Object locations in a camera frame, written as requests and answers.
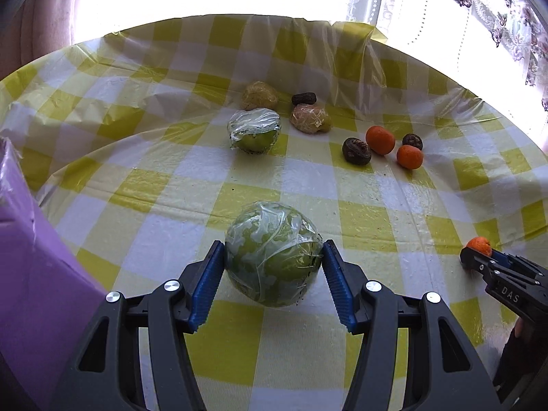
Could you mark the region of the yellow white checkered tablecloth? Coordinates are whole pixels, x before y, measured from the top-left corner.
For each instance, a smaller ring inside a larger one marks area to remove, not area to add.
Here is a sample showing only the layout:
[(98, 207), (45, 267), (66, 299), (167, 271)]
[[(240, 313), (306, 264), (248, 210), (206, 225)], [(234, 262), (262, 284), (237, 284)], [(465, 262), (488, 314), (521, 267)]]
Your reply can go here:
[[(264, 154), (232, 149), (227, 132), (256, 81), (279, 96), (281, 130)], [(290, 123), (292, 96), (304, 92), (330, 115), (329, 132)], [(395, 136), (392, 152), (347, 162), (343, 142), (365, 141), (375, 125)], [(416, 170), (397, 162), (409, 133), (424, 145)], [(368, 279), (411, 298), (436, 292), (493, 386), (517, 315), (463, 269), (460, 251), (480, 236), (547, 268), (544, 153), (472, 92), (374, 41), (362, 24), (201, 16), (80, 43), (1, 83), (4, 138), (103, 300), (179, 278), (214, 241), (225, 247), (245, 206), (276, 201), (305, 215), (323, 245), (334, 241)], [(279, 308), (240, 293), (225, 264), (206, 321), (185, 336), (203, 410), (346, 410), (361, 342), (340, 322), (322, 251), (305, 296)]]

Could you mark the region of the dark mangosteen back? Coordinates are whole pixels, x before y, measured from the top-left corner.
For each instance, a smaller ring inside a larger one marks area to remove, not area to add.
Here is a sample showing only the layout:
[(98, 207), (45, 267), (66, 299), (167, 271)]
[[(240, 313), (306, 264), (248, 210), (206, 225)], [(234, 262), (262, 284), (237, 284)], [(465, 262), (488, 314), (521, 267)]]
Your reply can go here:
[(313, 92), (304, 92), (293, 95), (291, 101), (294, 106), (314, 105), (317, 102), (317, 96)]

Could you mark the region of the wrapped yellow fruit right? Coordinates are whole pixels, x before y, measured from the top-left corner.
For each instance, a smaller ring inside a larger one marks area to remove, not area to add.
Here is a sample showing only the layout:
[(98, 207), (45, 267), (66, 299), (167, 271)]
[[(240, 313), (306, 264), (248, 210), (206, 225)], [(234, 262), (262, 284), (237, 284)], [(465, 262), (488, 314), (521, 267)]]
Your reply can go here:
[(327, 111), (318, 105), (299, 104), (294, 107), (290, 123), (305, 134), (327, 133), (333, 127), (333, 121)]

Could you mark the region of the dark mangosteen near tangerines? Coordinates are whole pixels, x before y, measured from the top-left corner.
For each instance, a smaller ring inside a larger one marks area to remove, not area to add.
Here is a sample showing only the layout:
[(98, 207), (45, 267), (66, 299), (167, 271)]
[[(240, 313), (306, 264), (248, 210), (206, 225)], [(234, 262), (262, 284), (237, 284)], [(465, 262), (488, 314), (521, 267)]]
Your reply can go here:
[(413, 133), (409, 133), (403, 136), (401, 142), (405, 146), (415, 147), (416, 149), (419, 149), (419, 150), (422, 150), (424, 147), (423, 140), (420, 138), (420, 136), (417, 136)]

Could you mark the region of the purple storage box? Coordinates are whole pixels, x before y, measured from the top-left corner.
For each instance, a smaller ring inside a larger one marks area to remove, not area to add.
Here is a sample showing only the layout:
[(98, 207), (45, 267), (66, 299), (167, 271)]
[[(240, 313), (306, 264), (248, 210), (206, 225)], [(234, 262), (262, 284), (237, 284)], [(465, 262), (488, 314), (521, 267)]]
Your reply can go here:
[(105, 294), (43, 216), (1, 141), (1, 407), (46, 410)]

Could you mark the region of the green fruit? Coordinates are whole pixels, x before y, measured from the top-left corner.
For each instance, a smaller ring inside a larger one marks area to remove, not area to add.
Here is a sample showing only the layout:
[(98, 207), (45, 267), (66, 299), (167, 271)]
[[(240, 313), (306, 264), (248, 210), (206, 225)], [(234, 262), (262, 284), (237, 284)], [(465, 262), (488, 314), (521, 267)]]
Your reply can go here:
[(264, 154), (277, 142), (281, 117), (266, 108), (239, 110), (227, 123), (228, 139), (232, 149), (249, 154)]
[(315, 282), (323, 239), (297, 209), (276, 201), (245, 206), (225, 235), (232, 285), (266, 307), (298, 303)]

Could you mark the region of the dark mangosteen front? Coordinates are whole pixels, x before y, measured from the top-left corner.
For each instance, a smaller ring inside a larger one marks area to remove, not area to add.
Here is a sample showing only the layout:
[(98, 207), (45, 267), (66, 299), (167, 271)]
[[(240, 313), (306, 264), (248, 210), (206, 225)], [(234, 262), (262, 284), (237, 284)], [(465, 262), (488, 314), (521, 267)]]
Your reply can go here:
[(365, 166), (372, 159), (367, 143), (356, 137), (349, 137), (343, 142), (342, 152), (345, 160), (353, 165)]

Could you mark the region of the floral lace curtain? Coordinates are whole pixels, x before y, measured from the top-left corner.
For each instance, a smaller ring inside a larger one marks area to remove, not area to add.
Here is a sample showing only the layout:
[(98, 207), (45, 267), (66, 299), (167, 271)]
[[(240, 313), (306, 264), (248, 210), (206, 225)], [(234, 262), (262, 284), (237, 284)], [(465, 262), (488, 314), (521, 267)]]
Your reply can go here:
[(349, 0), (348, 18), (498, 101), (547, 107), (547, 28), (528, 0)]

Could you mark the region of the wrapped yellow fruit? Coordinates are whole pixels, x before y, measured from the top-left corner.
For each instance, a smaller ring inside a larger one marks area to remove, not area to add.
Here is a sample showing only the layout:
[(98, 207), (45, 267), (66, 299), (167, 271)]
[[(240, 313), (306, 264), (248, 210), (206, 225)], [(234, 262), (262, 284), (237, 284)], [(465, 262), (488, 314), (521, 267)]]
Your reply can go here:
[(305, 134), (327, 133), (333, 127), (333, 121), (327, 111), (318, 105), (299, 104), (294, 107), (290, 123)]
[(278, 92), (269, 84), (256, 81), (247, 85), (240, 99), (243, 110), (266, 108), (274, 110), (279, 102)]

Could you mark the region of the large orange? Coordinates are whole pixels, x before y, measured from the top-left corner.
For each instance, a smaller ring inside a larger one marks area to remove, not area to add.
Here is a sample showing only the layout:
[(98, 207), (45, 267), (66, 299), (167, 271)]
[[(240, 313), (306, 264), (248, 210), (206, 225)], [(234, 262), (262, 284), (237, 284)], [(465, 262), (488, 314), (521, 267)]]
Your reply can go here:
[(492, 256), (492, 246), (490, 241), (485, 237), (475, 237), (470, 239), (470, 241), (467, 242), (466, 248), (475, 250), (481, 254), (484, 254), (488, 257)]

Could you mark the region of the wrapped yellow fruit left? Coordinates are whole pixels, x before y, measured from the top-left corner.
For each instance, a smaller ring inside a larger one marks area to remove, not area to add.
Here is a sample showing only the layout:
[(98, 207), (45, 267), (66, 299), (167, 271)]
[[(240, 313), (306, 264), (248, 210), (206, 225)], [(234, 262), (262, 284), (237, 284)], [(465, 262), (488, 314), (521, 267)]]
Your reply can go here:
[(279, 102), (278, 92), (269, 84), (256, 81), (247, 85), (240, 99), (243, 110), (266, 108), (274, 110)]

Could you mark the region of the small tangerine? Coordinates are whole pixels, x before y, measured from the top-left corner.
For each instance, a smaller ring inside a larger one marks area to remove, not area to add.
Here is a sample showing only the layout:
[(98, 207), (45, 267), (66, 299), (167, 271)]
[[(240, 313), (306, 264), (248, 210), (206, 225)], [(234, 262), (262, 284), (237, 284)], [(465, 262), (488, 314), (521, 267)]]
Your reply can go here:
[(365, 141), (376, 154), (385, 156), (392, 152), (396, 145), (395, 136), (382, 126), (372, 126), (365, 133)]
[(407, 170), (416, 170), (423, 165), (424, 153), (413, 146), (402, 145), (397, 151), (398, 164)]

